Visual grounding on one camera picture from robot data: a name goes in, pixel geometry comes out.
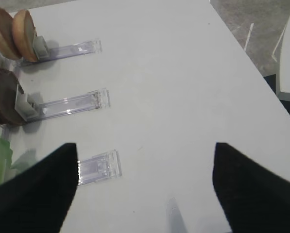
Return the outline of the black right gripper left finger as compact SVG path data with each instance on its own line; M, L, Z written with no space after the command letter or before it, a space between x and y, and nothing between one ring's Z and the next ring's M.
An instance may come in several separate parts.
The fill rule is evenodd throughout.
M58 233L78 186L75 143L0 185L0 233Z

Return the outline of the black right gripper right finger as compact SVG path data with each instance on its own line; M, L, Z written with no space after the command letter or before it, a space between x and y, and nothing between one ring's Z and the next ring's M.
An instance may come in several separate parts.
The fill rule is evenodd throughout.
M217 143L212 182L234 233L290 233L290 182Z

